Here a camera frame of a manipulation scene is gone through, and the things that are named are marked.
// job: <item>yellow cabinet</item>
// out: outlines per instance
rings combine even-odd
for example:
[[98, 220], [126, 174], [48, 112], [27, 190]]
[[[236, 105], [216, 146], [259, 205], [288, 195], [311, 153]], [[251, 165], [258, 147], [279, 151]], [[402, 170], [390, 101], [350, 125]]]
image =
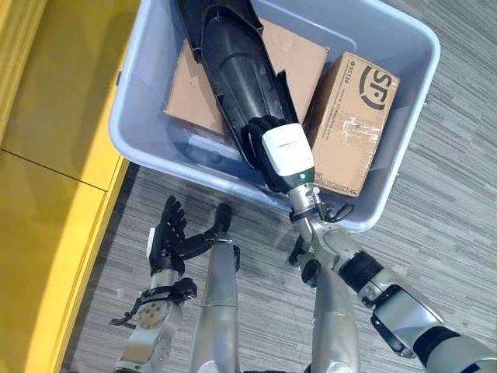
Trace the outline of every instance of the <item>yellow cabinet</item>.
[[107, 123], [138, 0], [51, 0], [2, 147], [102, 190], [119, 154]]
[[104, 192], [6, 152], [0, 190], [2, 358], [50, 371]]
[[0, 0], [0, 373], [60, 368], [127, 169], [107, 123], [138, 5]]

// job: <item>cardboard box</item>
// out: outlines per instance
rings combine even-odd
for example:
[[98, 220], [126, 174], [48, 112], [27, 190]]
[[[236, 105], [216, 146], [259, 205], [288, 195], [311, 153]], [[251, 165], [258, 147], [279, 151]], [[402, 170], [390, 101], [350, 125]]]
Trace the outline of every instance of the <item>cardboard box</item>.
[[366, 179], [399, 79], [349, 52], [323, 76], [304, 127], [320, 187], [356, 197]]
[[[328, 48], [264, 19], [260, 21], [264, 25], [262, 39], [271, 63], [276, 73], [287, 72], [292, 100], [302, 123], [328, 57]], [[224, 138], [231, 142], [203, 66], [193, 59], [186, 40], [179, 55], [165, 113], [203, 127], [208, 131], [203, 135], [215, 134], [218, 141], [221, 136], [221, 140]]]

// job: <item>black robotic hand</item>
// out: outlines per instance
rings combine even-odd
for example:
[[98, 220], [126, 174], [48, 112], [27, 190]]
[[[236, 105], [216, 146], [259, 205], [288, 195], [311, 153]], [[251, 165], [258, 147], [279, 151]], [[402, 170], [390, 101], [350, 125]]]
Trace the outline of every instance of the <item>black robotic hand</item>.
[[314, 181], [311, 148], [299, 123], [286, 124], [270, 115], [252, 118], [242, 129], [242, 140], [248, 160], [272, 191], [288, 193]]
[[185, 272], [184, 261], [205, 253], [212, 247], [219, 232], [227, 232], [231, 223], [231, 208], [219, 204], [212, 228], [204, 233], [185, 237], [185, 211], [174, 196], [168, 198], [162, 212], [161, 221], [155, 227], [151, 252], [148, 256], [151, 275], [172, 268], [181, 275]]

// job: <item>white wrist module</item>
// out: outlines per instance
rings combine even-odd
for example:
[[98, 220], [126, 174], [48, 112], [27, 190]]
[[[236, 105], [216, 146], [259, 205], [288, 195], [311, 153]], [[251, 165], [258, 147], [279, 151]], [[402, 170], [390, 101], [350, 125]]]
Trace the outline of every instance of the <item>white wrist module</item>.
[[279, 176], [289, 176], [314, 167], [312, 150], [299, 123], [284, 124], [267, 131], [262, 145]]

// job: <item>plastic storage tub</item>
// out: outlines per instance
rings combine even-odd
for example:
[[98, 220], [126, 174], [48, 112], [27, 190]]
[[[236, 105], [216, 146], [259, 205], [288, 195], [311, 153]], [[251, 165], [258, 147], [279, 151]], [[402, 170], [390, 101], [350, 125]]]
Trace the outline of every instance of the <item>plastic storage tub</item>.
[[[420, 21], [376, 0], [253, 4], [260, 17], [328, 46], [330, 61], [352, 51], [401, 79], [373, 165], [353, 199], [356, 207], [340, 222], [350, 232], [366, 231], [383, 212], [418, 120], [440, 58], [438, 38]], [[267, 190], [262, 175], [243, 162], [237, 149], [193, 134], [163, 113], [183, 40], [173, 1], [141, 2], [109, 119], [112, 142], [139, 165], [290, 210], [287, 199]], [[321, 198], [337, 205], [347, 200], [325, 192]]]

